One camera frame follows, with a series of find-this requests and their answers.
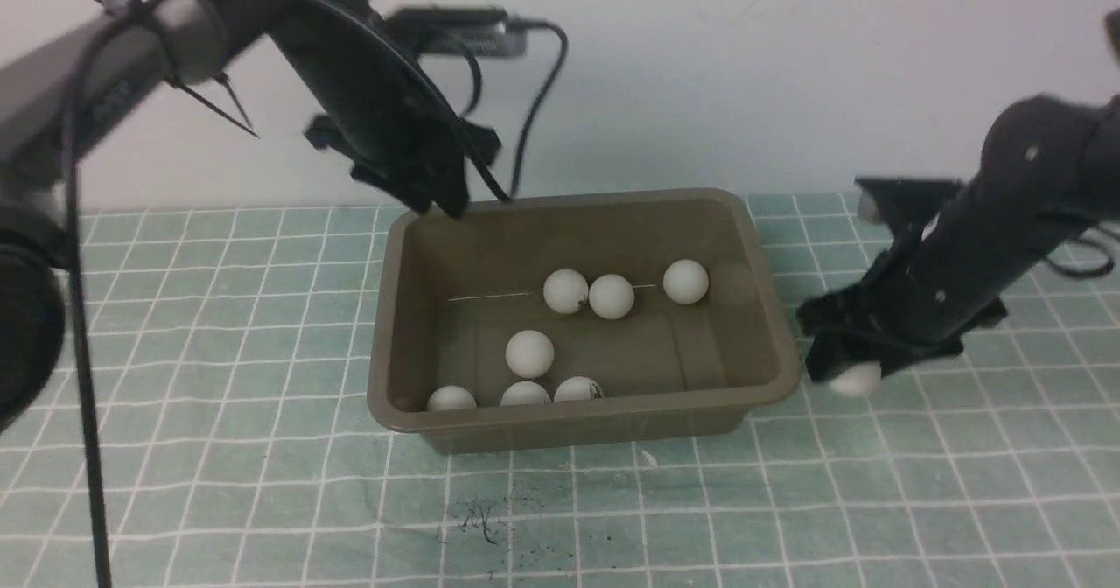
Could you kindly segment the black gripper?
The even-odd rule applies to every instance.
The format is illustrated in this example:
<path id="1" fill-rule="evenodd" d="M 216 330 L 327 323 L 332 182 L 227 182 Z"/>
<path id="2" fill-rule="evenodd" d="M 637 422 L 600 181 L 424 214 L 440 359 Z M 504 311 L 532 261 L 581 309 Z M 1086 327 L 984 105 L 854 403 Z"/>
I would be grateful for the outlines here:
<path id="1" fill-rule="evenodd" d="M 319 151 L 332 150 L 351 161 L 349 177 L 399 200 L 417 214 L 427 214 L 432 202 L 452 220 L 472 205 L 466 180 L 467 153 L 452 136 L 451 125 L 420 118 L 403 134 L 375 132 L 371 150 L 347 140 L 332 116 L 312 116 L 305 140 Z"/>
<path id="2" fill-rule="evenodd" d="M 808 377 L 814 384 L 827 384 L 858 362 L 871 362 L 888 377 L 924 362 L 956 358 L 964 352 L 964 334 L 996 328 L 1007 318 L 1007 309 L 996 298 L 955 333 L 936 342 L 920 340 L 877 317 L 860 286 L 808 298 L 795 317 L 809 340 L 804 358 Z"/>

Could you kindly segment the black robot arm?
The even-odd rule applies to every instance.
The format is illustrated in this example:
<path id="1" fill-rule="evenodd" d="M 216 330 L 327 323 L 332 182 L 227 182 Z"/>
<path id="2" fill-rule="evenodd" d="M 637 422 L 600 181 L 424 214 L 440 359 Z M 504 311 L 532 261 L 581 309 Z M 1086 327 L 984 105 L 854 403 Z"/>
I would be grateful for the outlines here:
<path id="1" fill-rule="evenodd" d="M 75 256 L 53 189 L 153 90 L 192 88 L 267 37 L 311 90 L 353 177 L 417 213 L 463 216 L 466 162 L 489 127 L 459 116 L 399 40 L 408 11 L 368 0 L 104 0 L 99 17 L 3 67 L 3 427 L 32 405 L 63 348 L 57 270 Z"/>
<path id="2" fill-rule="evenodd" d="M 857 216 L 892 232 L 853 284 L 808 298 L 808 377 L 865 396 L 884 377 L 959 357 L 964 336 L 1007 317 L 1001 293 L 1040 263 L 1073 280 L 1105 277 L 1116 256 L 1085 233 L 1119 213 L 1117 97 L 1093 106 L 1020 99 L 984 137 L 980 168 L 952 178 L 857 178 Z"/>

